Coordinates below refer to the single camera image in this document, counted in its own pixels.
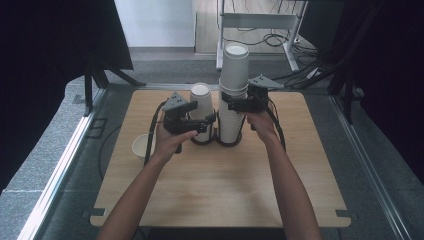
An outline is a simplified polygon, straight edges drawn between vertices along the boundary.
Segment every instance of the metal frame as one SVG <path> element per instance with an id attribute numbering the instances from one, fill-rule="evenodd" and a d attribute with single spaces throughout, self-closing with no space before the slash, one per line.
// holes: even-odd
<path id="1" fill-rule="evenodd" d="M 94 97 L 95 105 L 97 105 L 103 99 L 105 91 L 105 89 L 97 90 L 97 93 Z M 47 215 L 50 205 L 56 197 L 59 187 L 63 179 L 65 178 L 68 168 L 74 159 L 78 147 L 81 141 L 83 140 L 83 137 L 85 136 L 88 127 L 93 121 L 93 116 L 96 114 L 97 110 L 98 108 L 94 107 L 93 111 L 88 116 L 84 116 L 81 118 L 74 134 L 72 135 L 68 145 L 65 148 L 65 151 L 60 157 L 59 162 L 57 163 L 56 168 L 53 171 L 53 174 L 51 175 L 46 187 L 41 193 L 40 198 L 38 199 L 24 227 L 22 228 L 18 239 L 35 238 L 39 228 L 41 227 L 41 224 L 43 223 Z"/>
<path id="2" fill-rule="evenodd" d="M 225 13 L 225 0 L 221 0 L 220 32 L 216 50 L 216 69 L 222 69 L 224 52 L 224 28 L 263 28 L 263 29 L 289 29 L 292 31 L 288 42 L 283 44 L 290 67 L 293 72 L 299 71 L 296 59 L 293 56 L 292 48 L 300 22 L 303 17 L 307 1 L 302 1 L 301 9 L 296 15 L 278 14 L 250 14 L 250 13 Z"/>
<path id="3" fill-rule="evenodd" d="M 368 178 L 368 182 L 371 185 L 371 188 L 374 190 L 374 193 L 381 205 L 381 208 L 384 214 L 387 217 L 387 220 L 392 227 L 393 232 L 396 235 L 397 239 L 411 239 L 408 230 L 402 220 L 402 217 L 399 214 L 395 204 L 393 203 L 392 198 L 390 197 L 384 183 L 381 181 L 378 176 L 377 171 L 374 168 L 374 165 L 371 162 L 370 157 L 368 156 L 364 146 L 362 145 L 361 140 L 358 137 L 358 134 L 355 131 L 355 128 L 348 120 L 344 117 L 343 106 L 340 103 L 340 100 L 330 95 L 330 101 L 336 111 L 339 120 L 346 132 L 346 135 L 352 144 L 352 147 L 358 156 L 359 163 L 362 166 L 362 169 L 365 172 L 365 175 Z"/>

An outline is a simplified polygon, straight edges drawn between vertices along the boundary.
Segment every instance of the white wall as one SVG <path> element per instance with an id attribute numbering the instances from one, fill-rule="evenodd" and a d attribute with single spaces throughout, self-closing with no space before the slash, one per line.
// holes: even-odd
<path id="1" fill-rule="evenodd" d="M 193 47 L 192 0 L 115 0 L 128 47 Z"/>

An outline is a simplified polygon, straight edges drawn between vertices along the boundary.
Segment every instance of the human arm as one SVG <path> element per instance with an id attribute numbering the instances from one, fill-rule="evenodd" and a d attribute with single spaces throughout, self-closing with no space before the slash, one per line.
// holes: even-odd
<path id="1" fill-rule="evenodd" d="M 246 113 L 246 116 L 265 144 L 287 239 L 321 239 L 309 196 L 281 145 L 270 116 L 266 112 Z"/>
<path id="2" fill-rule="evenodd" d="M 196 135 L 196 131 L 190 131 L 175 136 L 163 128 L 163 123 L 158 123 L 155 151 L 150 161 L 119 199 L 97 239 L 132 239 L 163 167 L 180 143 Z"/>

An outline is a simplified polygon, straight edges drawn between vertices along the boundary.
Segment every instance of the black curtain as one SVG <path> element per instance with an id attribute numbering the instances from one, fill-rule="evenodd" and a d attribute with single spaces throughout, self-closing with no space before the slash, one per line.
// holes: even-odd
<path id="1" fill-rule="evenodd" d="M 65 87 L 94 62 L 132 69 L 113 0 L 3 1 L 0 190 L 57 112 Z"/>

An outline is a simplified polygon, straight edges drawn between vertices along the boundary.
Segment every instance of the black fabric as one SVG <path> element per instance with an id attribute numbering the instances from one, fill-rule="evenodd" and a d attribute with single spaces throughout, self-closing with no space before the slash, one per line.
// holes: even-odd
<path id="1" fill-rule="evenodd" d="M 6 1 L 0 8 L 4 189 L 90 59 L 132 69 L 113 0 Z"/>
<path id="2" fill-rule="evenodd" d="M 424 183 L 421 2 L 386 1 L 354 60 L 361 104 Z"/>

